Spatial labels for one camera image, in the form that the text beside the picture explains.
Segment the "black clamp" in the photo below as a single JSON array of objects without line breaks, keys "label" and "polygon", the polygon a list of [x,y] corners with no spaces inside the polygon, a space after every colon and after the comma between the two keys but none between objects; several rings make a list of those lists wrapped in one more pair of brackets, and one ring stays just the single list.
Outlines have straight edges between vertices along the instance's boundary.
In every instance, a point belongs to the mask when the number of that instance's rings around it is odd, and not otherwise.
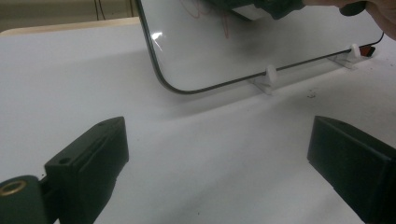
[{"label": "black clamp", "polygon": [[128,160],[124,118],[100,122],[48,161],[42,180],[24,175],[0,184],[0,223],[92,224]]}]

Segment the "white table surface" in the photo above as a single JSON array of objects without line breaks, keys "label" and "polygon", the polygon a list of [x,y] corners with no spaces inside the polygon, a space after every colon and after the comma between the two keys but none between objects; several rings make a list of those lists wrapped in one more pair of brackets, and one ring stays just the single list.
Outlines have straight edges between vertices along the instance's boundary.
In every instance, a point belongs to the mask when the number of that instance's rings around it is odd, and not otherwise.
[{"label": "white table surface", "polygon": [[0,38],[0,180],[43,165],[95,123],[126,120],[130,161],[95,223],[362,223],[306,153],[314,116],[396,147],[396,42],[266,95],[241,82],[177,95],[139,25]]}]

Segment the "dark object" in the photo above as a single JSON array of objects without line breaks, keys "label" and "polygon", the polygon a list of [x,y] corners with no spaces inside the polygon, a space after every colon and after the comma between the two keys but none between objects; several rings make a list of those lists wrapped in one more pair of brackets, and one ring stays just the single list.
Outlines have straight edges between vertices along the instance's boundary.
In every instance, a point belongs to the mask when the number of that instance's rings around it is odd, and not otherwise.
[{"label": "dark object", "polygon": [[[304,7],[302,0],[209,0],[218,7],[225,10],[231,10],[236,7],[243,7],[254,4],[257,8],[271,14],[274,20],[282,19],[294,10],[300,10]],[[357,2],[348,4],[340,8],[344,16],[355,16],[361,13],[366,6],[366,2]]]},{"label": "dark object", "polygon": [[41,181],[25,175],[0,184],[0,223],[92,224],[128,160],[124,118],[100,122],[48,161]]},{"label": "dark object", "polygon": [[340,8],[340,13],[344,16],[356,16],[366,9],[366,1],[348,4]]},{"label": "dark object", "polygon": [[315,117],[308,159],[365,223],[396,223],[396,149],[336,119]]},{"label": "dark object", "polygon": [[371,57],[373,56],[374,52],[375,52],[375,47],[373,46],[364,46],[364,47],[360,47],[361,50],[361,56],[363,57]]},{"label": "dark object", "polygon": [[304,7],[302,0],[209,0],[218,7],[231,10],[236,7],[243,7],[254,4],[255,7],[262,8],[271,14],[274,20],[279,20],[294,10]]}]

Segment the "finger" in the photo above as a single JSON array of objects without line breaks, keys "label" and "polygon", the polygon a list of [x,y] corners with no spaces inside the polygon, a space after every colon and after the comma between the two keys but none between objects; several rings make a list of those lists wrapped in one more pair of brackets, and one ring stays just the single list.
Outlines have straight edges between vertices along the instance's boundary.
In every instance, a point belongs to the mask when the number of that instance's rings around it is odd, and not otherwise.
[{"label": "finger", "polygon": [[303,0],[306,6],[344,6],[361,0]]},{"label": "finger", "polygon": [[388,20],[378,9],[378,6],[373,3],[367,3],[366,10],[373,17],[384,33],[390,38],[396,40],[396,24]]}]

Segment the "hole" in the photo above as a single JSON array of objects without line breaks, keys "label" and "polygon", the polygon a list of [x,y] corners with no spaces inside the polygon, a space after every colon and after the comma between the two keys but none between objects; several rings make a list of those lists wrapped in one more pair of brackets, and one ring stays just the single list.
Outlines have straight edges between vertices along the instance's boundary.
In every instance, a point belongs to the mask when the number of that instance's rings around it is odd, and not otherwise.
[{"label": "hole", "polygon": [[0,197],[17,193],[26,187],[26,181],[16,180],[0,188]]},{"label": "hole", "polygon": [[70,158],[63,158],[63,159],[61,159],[61,160],[59,161],[59,163],[60,163],[60,164],[66,164],[66,163],[68,163],[68,162],[70,162],[70,161],[71,161]]}]

